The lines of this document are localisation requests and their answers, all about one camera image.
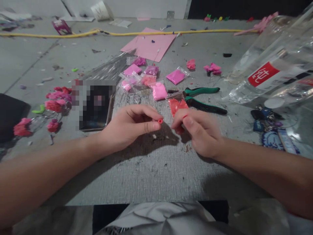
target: wire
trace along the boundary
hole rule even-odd
[[[190,30],[190,31],[174,31],[174,32],[151,32],[151,33],[111,33],[101,29],[92,29],[86,33],[71,35],[41,35],[41,34],[24,34],[24,33],[0,33],[0,37],[33,37],[33,38],[82,38],[96,33],[105,33],[112,36],[136,36],[136,35],[164,35],[164,34],[193,34],[193,33],[233,33],[241,32],[241,29],[210,29],[210,30]]]

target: smartphone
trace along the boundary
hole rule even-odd
[[[110,122],[116,86],[90,86],[80,117],[83,132],[101,131]]]

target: gray table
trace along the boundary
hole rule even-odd
[[[159,29],[171,24],[170,30],[189,30],[191,28],[204,29],[249,29],[254,23],[245,21],[222,21],[206,23],[201,20],[150,20],[138,22],[136,19],[126,29],[108,25],[107,22],[74,23],[73,31],[85,32],[91,28],[102,28],[111,32],[138,32],[145,27]],[[33,30],[36,33],[55,34],[51,29],[50,19],[35,22]],[[192,78],[185,79],[175,86],[167,79],[164,80],[167,89],[184,89],[196,87],[220,87],[218,94],[198,95],[202,102],[224,107],[228,110],[227,116],[218,116],[220,130],[223,136],[229,138],[260,144],[260,135],[252,131],[253,119],[250,115],[251,108],[256,103],[237,105],[231,103],[227,95],[234,87],[224,78],[208,78],[203,66],[215,62],[222,67],[223,75],[227,75],[236,61],[249,48],[257,38],[256,34],[234,37],[232,33],[189,34],[178,37],[160,63],[161,74],[159,79],[165,78],[175,68],[186,66],[186,61],[196,60],[196,71],[192,72]],[[46,101],[45,95],[55,86],[69,86],[72,79],[79,75],[71,71],[79,68],[78,72],[87,72],[94,67],[108,61],[111,55],[119,54],[119,50],[133,37],[101,36],[80,39],[36,39],[27,38],[0,38],[2,44],[1,59],[12,55],[14,48],[22,48],[14,51],[14,56],[19,57],[24,63],[18,71],[15,64],[6,64],[1,70],[6,76],[1,79],[6,84],[6,94],[29,103],[33,108]],[[92,49],[105,52],[92,53]],[[37,52],[46,50],[42,58],[37,58]],[[232,57],[224,58],[223,53],[232,53]],[[54,71],[53,65],[63,67]],[[46,82],[44,86],[36,86],[42,78],[54,77],[53,81]],[[19,85],[27,86],[21,90]],[[154,106],[163,116],[162,130],[140,137],[133,145],[122,152],[106,158],[90,168],[86,169],[62,189],[53,195],[46,204],[48,205],[94,205],[111,203],[131,203],[149,201],[182,201],[182,200],[215,200],[215,199],[248,199],[268,197],[262,189],[250,182],[245,177],[214,162],[200,158],[192,148],[187,136],[177,136],[171,129],[172,116],[166,101],[154,101],[151,92],[146,90],[138,92],[142,103]],[[114,110],[127,105],[126,96],[119,90],[116,94]],[[312,156],[313,138],[312,118],[313,105],[307,103],[292,110],[280,110],[288,120],[285,122],[290,136],[294,136],[295,144],[302,155]],[[63,125],[55,142],[83,137],[88,134],[78,131],[78,109],[73,108],[70,114],[62,119]],[[4,160],[15,157],[18,154],[32,152],[46,147],[50,142],[46,128],[37,131],[30,138],[22,138],[14,148],[10,149]]]

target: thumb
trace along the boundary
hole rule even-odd
[[[157,121],[149,121],[134,124],[133,133],[135,136],[150,133],[161,129],[160,123]]]
[[[183,119],[183,124],[190,133],[192,139],[203,141],[207,138],[207,132],[192,117],[185,117]]]

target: pliers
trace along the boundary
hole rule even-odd
[[[208,105],[204,104],[191,96],[197,95],[197,94],[214,94],[219,92],[220,88],[208,88],[208,87],[199,87],[195,89],[189,89],[188,87],[182,92],[183,97],[188,105],[188,107],[194,107],[198,110],[204,111],[204,112],[209,112],[209,113],[216,113],[220,115],[226,115],[227,110],[213,106],[213,105]],[[176,93],[179,91],[176,90],[168,90],[168,93]]]

